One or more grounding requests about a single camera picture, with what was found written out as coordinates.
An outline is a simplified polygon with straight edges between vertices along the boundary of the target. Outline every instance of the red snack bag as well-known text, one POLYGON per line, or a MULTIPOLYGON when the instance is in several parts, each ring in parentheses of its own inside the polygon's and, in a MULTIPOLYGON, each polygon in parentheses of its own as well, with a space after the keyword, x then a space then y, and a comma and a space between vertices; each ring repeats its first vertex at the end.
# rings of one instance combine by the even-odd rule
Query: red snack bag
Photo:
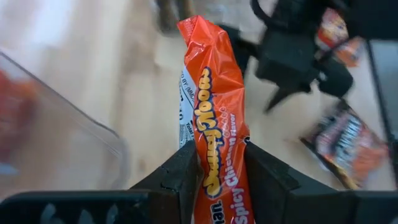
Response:
POLYGON ((195 223, 254 223, 244 164, 249 130, 243 76, 229 37, 201 16, 179 22, 178 28, 188 46, 182 76, 188 73, 195 85, 193 135, 205 173, 195 223))
POLYGON ((347 189, 366 189, 366 182, 387 156, 382 142, 345 102, 301 141, 334 173, 347 189))
MULTIPOLYGON (((348 31, 345 21, 335 10, 327 9, 315 38, 318 46, 326 51, 347 38, 348 31)), ((363 49, 362 39, 356 37, 348 43, 343 44, 335 51, 335 54, 347 67, 355 67, 358 64, 358 59, 363 49)))

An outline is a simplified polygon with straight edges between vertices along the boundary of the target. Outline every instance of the crinkled plastic wrapper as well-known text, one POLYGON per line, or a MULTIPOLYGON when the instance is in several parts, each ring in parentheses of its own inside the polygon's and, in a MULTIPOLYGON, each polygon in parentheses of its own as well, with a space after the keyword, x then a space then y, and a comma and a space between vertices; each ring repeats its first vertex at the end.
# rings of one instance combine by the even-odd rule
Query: crinkled plastic wrapper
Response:
MULTIPOLYGON (((348 31, 344 20, 333 9, 327 9, 315 38, 318 46, 322 50, 328 50, 347 38, 348 31)), ((347 67, 355 67, 363 50, 363 40, 356 37, 343 44, 335 54, 347 67)))
POLYGON ((188 46, 180 80, 180 146, 195 140, 204 178, 195 223, 254 223, 244 164, 244 85, 227 33, 194 16, 178 23, 188 46))
POLYGON ((348 189, 365 189, 372 171, 387 155, 387 146, 345 101, 302 138, 348 189))

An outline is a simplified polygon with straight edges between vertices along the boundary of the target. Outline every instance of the floor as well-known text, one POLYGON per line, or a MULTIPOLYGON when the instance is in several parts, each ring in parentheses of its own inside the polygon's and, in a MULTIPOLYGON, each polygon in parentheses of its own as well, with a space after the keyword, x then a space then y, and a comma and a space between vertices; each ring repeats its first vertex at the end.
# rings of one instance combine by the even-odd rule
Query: floor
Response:
MULTIPOLYGON (((126 140, 126 188, 178 149, 178 79, 186 46, 178 34, 160 34, 154 4, 148 0, 57 2, 0 0, 0 49, 126 140)), ((207 0, 203 4, 208 7, 194 6, 198 13, 236 25, 245 38, 257 40, 263 26, 251 14, 248 0, 233 2, 225 7, 222 0, 207 0)), ((262 6, 271 11, 272 4, 264 1, 262 6)), ((254 77, 255 64, 250 61, 246 75, 251 141, 304 174, 342 189, 297 140, 335 100, 315 90, 265 115, 263 107, 275 86, 254 77)), ((355 87, 348 101, 383 138, 367 54, 351 73, 355 87)), ((394 189, 388 159, 368 188, 394 189)))

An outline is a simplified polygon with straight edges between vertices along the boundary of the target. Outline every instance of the dark snack bag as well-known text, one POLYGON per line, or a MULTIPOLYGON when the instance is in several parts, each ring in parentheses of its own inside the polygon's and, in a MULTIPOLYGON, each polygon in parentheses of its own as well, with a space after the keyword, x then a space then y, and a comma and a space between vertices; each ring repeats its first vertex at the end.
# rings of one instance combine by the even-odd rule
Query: dark snack bag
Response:
POLYGON ((301 141, 348 189, 363 189, 387 155, 387 146, 340 101, 301 141))

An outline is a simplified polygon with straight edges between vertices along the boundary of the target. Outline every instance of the black robotic claw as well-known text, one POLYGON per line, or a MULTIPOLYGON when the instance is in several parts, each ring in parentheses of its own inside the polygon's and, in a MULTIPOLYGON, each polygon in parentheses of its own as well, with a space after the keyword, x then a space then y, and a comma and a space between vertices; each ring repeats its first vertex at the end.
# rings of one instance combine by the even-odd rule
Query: black robotic claw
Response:
MULTIPOLYGON (((256 223, 388 224, 398 215, 395 192, 338 192, 251 142, 244 159, 256 223)), ((19 194, 0 204, 0 220, 190 224, 198 173, 191 141, 130 190, 19 194)))

